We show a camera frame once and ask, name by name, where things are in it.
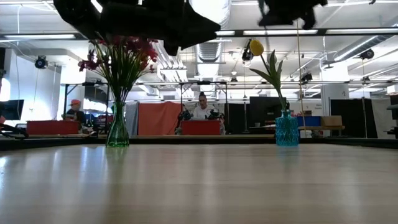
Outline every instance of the orange curtain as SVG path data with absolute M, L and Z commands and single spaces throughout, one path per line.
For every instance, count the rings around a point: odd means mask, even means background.
M 179 103 L 140 103 L 138 135 L 174 134 L 180 112 Z

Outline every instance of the vase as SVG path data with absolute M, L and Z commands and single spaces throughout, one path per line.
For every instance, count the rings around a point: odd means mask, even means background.
M 282 110 L 282 116 L 276 119 L 276 144 L 278 146 L 298 146 L 299 124 L 291 117 L 290 110 Z
M 114 118 L 106 138 L 107 147 L 126 147 L 129 145 L 129 133 L 124 120 L 124 102 L 114 103 Z

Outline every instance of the green glass vase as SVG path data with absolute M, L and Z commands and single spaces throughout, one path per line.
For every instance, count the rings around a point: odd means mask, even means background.
M 124 102 L 114 103 L 114 119 L 106 138 L 107 147 L 126 147 L 129 145 L 129 133 L 124 120 Z

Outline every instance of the red box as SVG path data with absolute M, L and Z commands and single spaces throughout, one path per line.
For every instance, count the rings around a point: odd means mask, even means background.
M 183 135 L 220 135 L 220 121 L 181 121 Z
M 78 134 L 79 122 L 76 121 L 28 121 L 28 134 Z

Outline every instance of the blue box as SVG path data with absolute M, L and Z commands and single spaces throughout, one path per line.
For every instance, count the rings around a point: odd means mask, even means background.
M 305 116 L 305 125 L 306 126 L 321 126 L 321 116 Z M 298 126 L 304 126 L 303 117 L 297 117 Z

